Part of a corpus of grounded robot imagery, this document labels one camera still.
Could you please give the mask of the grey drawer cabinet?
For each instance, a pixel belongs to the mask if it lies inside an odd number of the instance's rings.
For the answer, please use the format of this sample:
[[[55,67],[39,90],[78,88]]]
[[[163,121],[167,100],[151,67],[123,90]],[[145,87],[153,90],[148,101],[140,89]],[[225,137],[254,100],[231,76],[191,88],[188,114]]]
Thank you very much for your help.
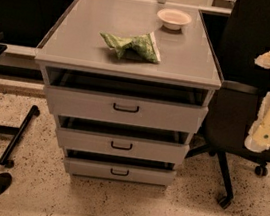
[[[35,57],[45,85],[49,67],[192,88],[195,99],[208,103],[221,84],[199,11],[188,9],[192,21],[181,31],[165,29],[158,19],[160,5],[133,0],[76,0]],[[154,33],[159,63],[143,60],[128,50],[118,59],[101,32],[118,37]],[[197,132],[184,132],[189,146]]]

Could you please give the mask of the grey drawer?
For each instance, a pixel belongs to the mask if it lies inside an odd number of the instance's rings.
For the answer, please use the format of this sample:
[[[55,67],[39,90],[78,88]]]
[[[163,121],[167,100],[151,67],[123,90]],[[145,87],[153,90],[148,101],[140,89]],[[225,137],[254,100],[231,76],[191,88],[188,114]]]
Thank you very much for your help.
[[[49,67],[50,111],[170,131],[194,133],[207,114],[192,88]]]
[[[74,150],[177,164],[189,149],[176,131],[70,116],[59,116],[57,122],[59,146]]]
[[[119,181],[133,181],[168,186],[176,172],[173,165],[162,161],[148,161],[88,151],[64,149],[63,163],[72,175],[99,177]]]

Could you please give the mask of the grey middle drawer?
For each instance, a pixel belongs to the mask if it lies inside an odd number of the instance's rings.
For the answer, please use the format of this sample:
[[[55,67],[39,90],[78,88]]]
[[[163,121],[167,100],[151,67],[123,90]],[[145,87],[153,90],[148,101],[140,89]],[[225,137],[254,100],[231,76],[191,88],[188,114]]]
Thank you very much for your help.
[[[59,116],[57,122],[59,146],[74,150],[177,164],[189,149],[176,131],[70,116]]]

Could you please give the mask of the black table leg base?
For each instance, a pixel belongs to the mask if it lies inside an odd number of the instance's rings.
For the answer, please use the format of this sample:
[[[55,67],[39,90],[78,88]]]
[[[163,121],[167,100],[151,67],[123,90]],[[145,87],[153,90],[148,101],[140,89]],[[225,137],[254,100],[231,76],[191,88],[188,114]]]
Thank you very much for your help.
[[[39,108],[37,105],[33,105],[27,113],[27,116],[24,117],[23,122],[19,127],[9,127],[0,125],[0,136],[6,135],[11,137],[11,141],[4,150],[3,154],[0,156],[0,166],[5,166],[7,168],[14,167],[13,159],[10,159],[10,156],[19,143],[20,138],[23,136],[24,131],[26,130],[27,125],[31,123],[32,118],[39,116]]]

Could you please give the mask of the green chip bag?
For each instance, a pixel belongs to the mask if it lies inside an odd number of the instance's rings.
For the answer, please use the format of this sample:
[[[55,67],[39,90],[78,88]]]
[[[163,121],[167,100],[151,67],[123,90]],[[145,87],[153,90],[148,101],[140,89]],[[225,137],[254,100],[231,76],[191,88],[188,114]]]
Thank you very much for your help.
[[[143,60],[147,60],[148,62],[159,63],[161,61],[161,55],[157,48],[156,36],[154,33],[123,38],[110,33],[101,32],[100,36],[109,48],[115,50],[118,59],[122,58],[126,51],[132,50]]]

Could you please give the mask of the white bowl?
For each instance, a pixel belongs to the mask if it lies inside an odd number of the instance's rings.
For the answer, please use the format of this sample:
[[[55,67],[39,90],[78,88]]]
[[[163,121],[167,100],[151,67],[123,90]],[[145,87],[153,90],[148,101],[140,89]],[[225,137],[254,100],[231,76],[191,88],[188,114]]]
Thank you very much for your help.
[[[163,23],[163,26],[167,29],[180,30],[182,27],[187,26],[192,18],[184,11],[178,9],[162,9],[157,12],[158,18]]]

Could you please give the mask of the grey bottom drawer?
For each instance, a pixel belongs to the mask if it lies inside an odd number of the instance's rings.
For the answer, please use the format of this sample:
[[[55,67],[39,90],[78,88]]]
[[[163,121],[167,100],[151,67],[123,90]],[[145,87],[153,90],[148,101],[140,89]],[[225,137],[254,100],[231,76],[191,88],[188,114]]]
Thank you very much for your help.
[[[99,177],[119,181],[133,181],[168,186],[176,172],[173,165],[162,161],[148,161],[88,151],[64,149],[63,163],[72,175]]]

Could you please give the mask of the grey top drawer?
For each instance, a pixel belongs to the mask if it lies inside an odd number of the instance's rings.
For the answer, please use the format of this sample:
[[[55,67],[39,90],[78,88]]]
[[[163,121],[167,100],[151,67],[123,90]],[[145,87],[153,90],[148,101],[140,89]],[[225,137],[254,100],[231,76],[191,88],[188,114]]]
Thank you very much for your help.
[[[170,131],[194,133],[207,114],[192,88],[49,67],[50,111]]]

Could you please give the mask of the black office chair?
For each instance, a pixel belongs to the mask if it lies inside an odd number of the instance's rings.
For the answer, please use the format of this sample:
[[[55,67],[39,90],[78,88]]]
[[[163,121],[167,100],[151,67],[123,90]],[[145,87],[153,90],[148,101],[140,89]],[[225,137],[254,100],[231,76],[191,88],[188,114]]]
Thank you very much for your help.
[[[254,63],[270,49],[270,0],[236,0],[229,16],[204,14],[202,19],[223,84],[212,97],[200,130],[206,144],[190,150],[188,156],[205,152],[218,156],[226,189],[218,202],[227,208],[233,190],[226,155],[255,162],[255,173],[262,176],[270,163],[270,149],[257,153],[244,146],[261,101],[270,92],[270,69],[263,70]]]

